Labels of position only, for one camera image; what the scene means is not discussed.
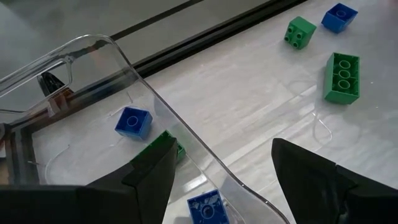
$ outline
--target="blue lego brick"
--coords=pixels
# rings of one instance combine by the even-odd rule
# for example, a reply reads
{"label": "blue lego brick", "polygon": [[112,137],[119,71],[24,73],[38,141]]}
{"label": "blue lego brick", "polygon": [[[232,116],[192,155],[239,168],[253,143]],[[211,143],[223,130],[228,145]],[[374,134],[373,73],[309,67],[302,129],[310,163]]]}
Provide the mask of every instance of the blue lego brick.
{"label": "blue lego brick", "polygon": [[152,116],[146,110],[124,108],[115,131],[133,139],[145,140],[150,130]]}
{"label": "blue lego brick", "polygon": [[322,19],[322,24],[332,32],[338,34],[343,31],[358,14],[354,9],[338,3]]}
{"label": "blue lego brick", "polygon": [[218,190],[188,200],[193,224],[229,224]]}

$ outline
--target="transparent plastic container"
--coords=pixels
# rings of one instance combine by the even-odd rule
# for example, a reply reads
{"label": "transparent plastic container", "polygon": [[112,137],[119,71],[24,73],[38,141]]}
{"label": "transparent plastic container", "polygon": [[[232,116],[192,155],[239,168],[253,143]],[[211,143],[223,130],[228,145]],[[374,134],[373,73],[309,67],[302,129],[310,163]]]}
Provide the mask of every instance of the transparent plastic container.
{"label": "transparent plastic container", "polygon": [[[44,72],[64,85],[44,91]],[[126,106],[153,116],[145,141],[114,130]],[[228,170],[108,37],[79,37],[0,80],[0,121],[12,133],[2,144],[8,152],[9,184],[89,184],[129,162],[168,130],[187,155],[177,164],[163,223],[191,223],[187,199],[214,189],[220,191],[230,223],[288,223]]]}

